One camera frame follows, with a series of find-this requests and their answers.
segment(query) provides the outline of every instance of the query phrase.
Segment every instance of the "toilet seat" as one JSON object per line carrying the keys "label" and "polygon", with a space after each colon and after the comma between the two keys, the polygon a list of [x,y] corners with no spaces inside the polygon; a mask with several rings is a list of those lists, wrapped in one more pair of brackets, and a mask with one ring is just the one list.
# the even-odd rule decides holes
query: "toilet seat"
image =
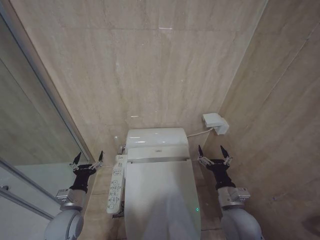
{"label": "toilet seat", "polygon": [[191,160],[126,165],[128,240],[199,240],[201,218]]}

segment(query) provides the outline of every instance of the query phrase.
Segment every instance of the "control buttons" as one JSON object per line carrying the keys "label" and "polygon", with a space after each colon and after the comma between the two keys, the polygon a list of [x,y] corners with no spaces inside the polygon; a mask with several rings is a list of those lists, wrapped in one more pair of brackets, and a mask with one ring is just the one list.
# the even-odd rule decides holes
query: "control buttons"
{"label": "control buttons", "polygon": [[114,176],[122,175],[122,169],[113,169],[113,175]]}
{"label": "control buttons", "polygon": [[116,201],[116,197],[110,197],[108,201],[109,203],[114,203]]}

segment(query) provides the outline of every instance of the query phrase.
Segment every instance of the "toilet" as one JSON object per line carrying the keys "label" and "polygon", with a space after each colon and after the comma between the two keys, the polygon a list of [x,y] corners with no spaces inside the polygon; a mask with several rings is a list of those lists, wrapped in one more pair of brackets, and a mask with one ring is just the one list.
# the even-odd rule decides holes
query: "toilet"
{"label": "toilet", "polygon": [[200,207],[184,129],[131,129],[124,155],[127,239],[199,240]]}

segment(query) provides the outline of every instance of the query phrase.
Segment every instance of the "marble tile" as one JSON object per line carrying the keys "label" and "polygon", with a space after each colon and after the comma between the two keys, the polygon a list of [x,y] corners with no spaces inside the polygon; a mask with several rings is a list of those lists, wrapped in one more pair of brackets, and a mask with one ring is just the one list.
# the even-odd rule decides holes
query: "marble tile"
{"label": "marble tile", "polygon": [[212,199],[207,186],[198,186],[197,193],[201,214],[201,230],[220,229],[219,214],[215,208],[218,199]]}
{"label": "marble tile", "polygon": [[201,240],[225,240],[225,234],[221,229],[201,231]]}
{"label": "marble tile", "polygon": [[92,194],[109,194],[113,167],[102,167],[95,177]]}
{"label": "marble tile", "polygon": [[[305,3],[309,2],[292,4],[299,4],[304,15],[312,15],[313,10],[303,7]],[[268,13],[272,22],[278,9],[270,9],[276,11]],[[262,18],[260,25],[267,26],[269,18]],[[320,27],[304,20],[309,16],[302,18],[306,29],[299,29],[297,23],[294,39],[289,38],[286,27],[280,33],[266,31],[253,36],[253,46],[249,46],[221,109],[231,123],[230,131],[225,136],[211,133],[204,147],[209,155],[217,155],[219,144],[227,146],[233,156],[228,174],[237,186],[251,193],[246,207],[259,221],[266,239],[316,239],[303,223],[319,215],[314,189],[320,171]],[[289,26],[296,21],[289,16],[286,19]],[[302,41],[311,31],[307,41]],[[265,39],[273,39],[273,43],[263,50],[268,46]],[[264,54],[252,51],[257,43]]]}
{"label": "marble tile", "polygon": [[86,193],[86,198],[85,198],[85,202],[84,202],[84,208],[81,212],[81,215],[84,216],[86,214],[86,211],[87,211],[87,207],[89,205],[89,201],[90,201],[90,198],[91,198],[91,194],[94,190],[94,185],[95,185],[95,182],[96,182],[96,178],[97,178],[97,174],[94,174],[94,175],[91,175],[89,177],[89,181],[88,181],[88,192]]}
{"label": "marble tile", "polygon": [[80,240],[116,240],[124,236],[121,227],[124,217],[112,218],[107,214],[108,194],[91,195],[85,216]]}
{"label": "marble tile", "polygon": [[12,0],[26,28],[246,31],[265,0]]}
{"label": "marble tile", "polygon": [[[128,129],[203,131],[202,114],[219,110],[249,37],[222,31],[27,32],[94,158],[104,150],[106,166],[114,163],[113,138],[125,141]],[[193,158],[205,139],[190,140]]]}
{"label": "marble tile", "polygon": [[202,174],[200,163],[198,161],[192,161],[192,169],[194,174],[194,180],[196,187],[204,187],[206,186],[205,178]]}
{"label": "marble tile", "polygon": [[252,123],[257,110],[303,44],[302,40],[284,35],[255,33],[220,110],[231,126],[230,131],[239,137],[243,135],[245,128],[233,126]]}
{"label": "marble tile", "polygon": [[305,40],[320,21],[319,12],[317,0],[269,0],[256,32]]}

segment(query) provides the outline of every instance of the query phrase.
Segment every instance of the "toilet control panel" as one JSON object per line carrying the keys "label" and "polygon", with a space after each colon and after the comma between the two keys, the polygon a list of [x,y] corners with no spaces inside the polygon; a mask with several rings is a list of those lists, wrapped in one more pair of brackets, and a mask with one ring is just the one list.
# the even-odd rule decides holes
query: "toilet control panel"
{"label": "toilet control panel", "polygon": [[112,170],[106,212],[117,214],[121,210],[121,199],[124,186],[124,170],[127,164],[127,155],[115,156],[115,165]]}

